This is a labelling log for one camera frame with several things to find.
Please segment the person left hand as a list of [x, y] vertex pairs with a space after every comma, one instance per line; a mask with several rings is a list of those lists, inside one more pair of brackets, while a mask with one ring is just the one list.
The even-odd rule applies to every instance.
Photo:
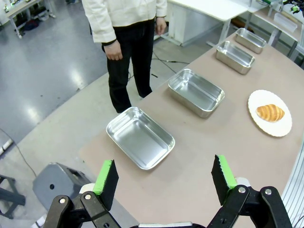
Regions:
[[156, 34], [159, 36], [164, 34], [166, 27], [167, 27], [167, 24], [166, 24], [165, 18], [157, 17], [156, 18], [156, 27], [155, 27]]

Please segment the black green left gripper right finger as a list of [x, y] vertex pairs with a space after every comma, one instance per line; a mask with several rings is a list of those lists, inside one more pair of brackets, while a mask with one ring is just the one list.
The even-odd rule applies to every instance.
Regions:
[[224, 155], [215, 155], [211, 174], [221, 208], [209, 228], [232, 228], [240, 216], [250, 217], [256, 228], [292, 227], [275, 187], [257, 191], [251, 185], [239, 184]]

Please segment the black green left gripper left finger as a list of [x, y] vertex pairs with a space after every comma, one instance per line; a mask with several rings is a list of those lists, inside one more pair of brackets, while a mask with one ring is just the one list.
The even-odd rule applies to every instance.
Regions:
[[110, 213], [118, 179], [114, 160], [104, 161], [92, 190], [74, 199], [66, 195], [53, 199], [43, 227], [80, 228], [90, 221], [96, 228], [119, 227]]

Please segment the person right hand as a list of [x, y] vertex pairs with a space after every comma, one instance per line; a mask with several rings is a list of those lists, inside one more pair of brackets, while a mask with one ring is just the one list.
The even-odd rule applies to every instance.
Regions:
[[118, 61], [123, 59], [121, 46], [118, 40], [110, 45], [104, 46], [104, 51], [109, 60]]

